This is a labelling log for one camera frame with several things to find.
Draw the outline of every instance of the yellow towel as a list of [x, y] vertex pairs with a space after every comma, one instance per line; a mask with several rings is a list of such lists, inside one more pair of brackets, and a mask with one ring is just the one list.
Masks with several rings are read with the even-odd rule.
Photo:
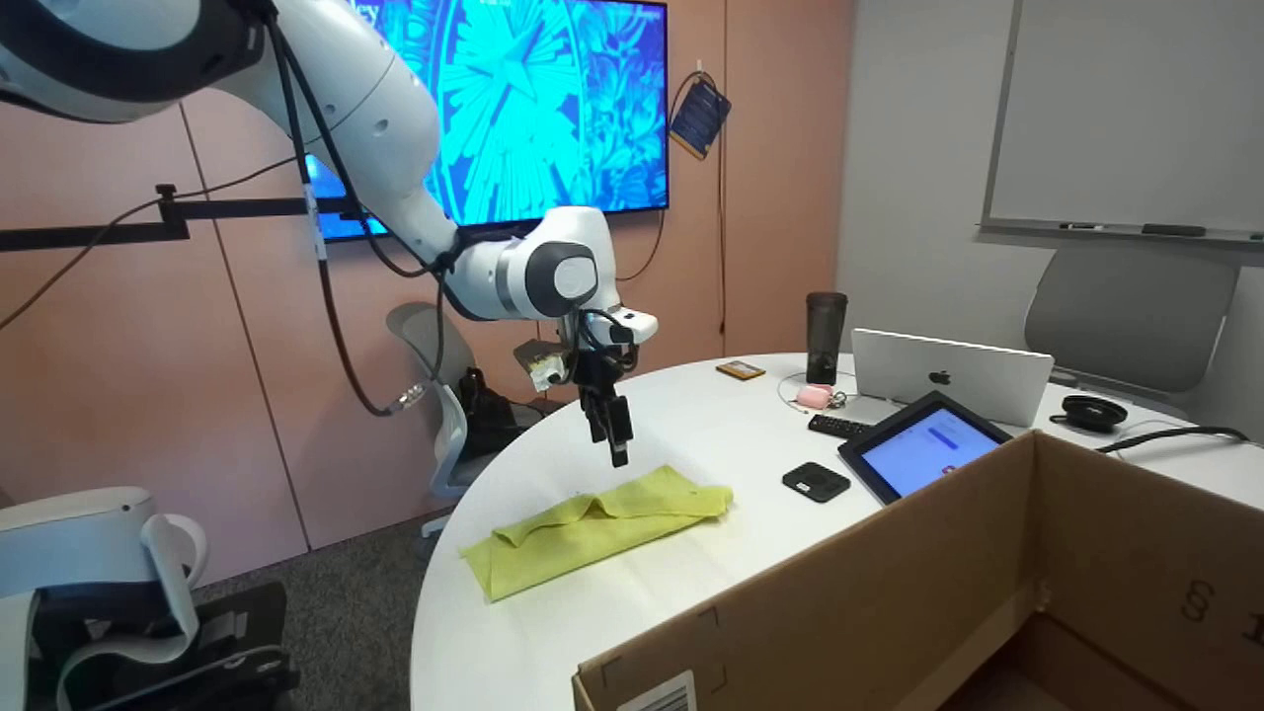
[[725, 485], [696, 485], [660, 466], [606, 492], [570, 499], [538, 517], [493, 528], [462, 557], [484, 599], [505, 599], [688, 526], [718, 521], [731, 505], [733, 492]]

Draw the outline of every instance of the round table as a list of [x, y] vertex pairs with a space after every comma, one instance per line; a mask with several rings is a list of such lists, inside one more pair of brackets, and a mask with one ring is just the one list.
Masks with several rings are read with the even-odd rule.
[[[589, 657], [818, 546], [822, 537], [878, 514], [879, 501], [851, 479], [828, 505], [782, 485], [797, 462], [826, 462], [842, 474], [838, 438], [804, 429], [812, 412], [795, 405], [804, 355], [743, 355], [764, 376], [731, 378], [704, 358], [625, 378], [634, 438], [629, 466], [589, 442], [579, 405], [560, 405], [505, 446], [451, 514], [413, 613], [410, 708], [413, 711], [563, 711], [570, 678]], [[851, 392], [849, 355], [838, 387]], [[1065, 387], [1045, 387], [1037, 429], [1103, 446], [1050, 424]], [[1179, 426], [1179, 418], [1130, 405], [1115, 438]], [[1157, 474], [1238, 499], [1264, 511], [1264, 449], [1221, 438], [1149, 442], [1124, 454]], [[733, 489], [718, 526], [696, 526], [667, 541], [589, 563], [521, 597], [491, 605], [462, 559], [462, 547], [577, 492], [601, 492], [656, 466], [692, 482]]]

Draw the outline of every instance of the chair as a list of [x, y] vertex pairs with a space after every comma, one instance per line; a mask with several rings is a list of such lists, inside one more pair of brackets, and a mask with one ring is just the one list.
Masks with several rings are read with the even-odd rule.
[[1062, 376], [1187, 412], [1230, 308], [1238, 266], [1142, 241], [1062, 246], [1025, 310], [1025, 349]]
[[459, 378], [473, 368], [468, 342], [462, 333], [437, 310], [437, 304], [406, 301], [385, 310], [385, 326], [402, 339], [421, 376], [421, 418], [435, 442], [435, 474], [429, 489], [440, 505], [462, 499], [468, 485], [468, 470], [462, 466], [468, 442], [468, 418], [459, 399]]

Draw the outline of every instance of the cardboard box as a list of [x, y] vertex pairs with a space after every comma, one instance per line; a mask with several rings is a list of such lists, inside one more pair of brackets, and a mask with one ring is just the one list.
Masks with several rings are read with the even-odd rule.
[[1021, 433], [579, 665], [573, 699], [1264, 708], [1264, 514]]

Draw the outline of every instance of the wall-mounted tv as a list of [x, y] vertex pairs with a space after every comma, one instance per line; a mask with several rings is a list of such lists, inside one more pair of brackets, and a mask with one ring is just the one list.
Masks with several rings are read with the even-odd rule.
[[[426, 191], [462, 230], [552, 206], [667, 210], [667, 8], [634, 0], [354, 0], [429, 87]], [[331, 164], [315, 198], [344, 198]], [[319, 218], [325, 237], [358, 222]]]

